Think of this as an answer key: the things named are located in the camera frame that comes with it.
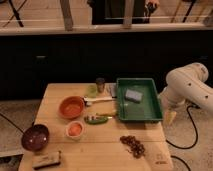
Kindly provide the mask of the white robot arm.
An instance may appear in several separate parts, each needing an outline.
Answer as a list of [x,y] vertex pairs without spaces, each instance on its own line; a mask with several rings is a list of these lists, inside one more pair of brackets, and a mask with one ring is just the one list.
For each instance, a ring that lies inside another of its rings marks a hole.
[[205,83],[208,77],[206,66],[197,62],[167,73],[167,86],[159,94],[164,125],[173,122],[177,115],[175,109],[184,105],[186,100],[213,114],[213,88]]

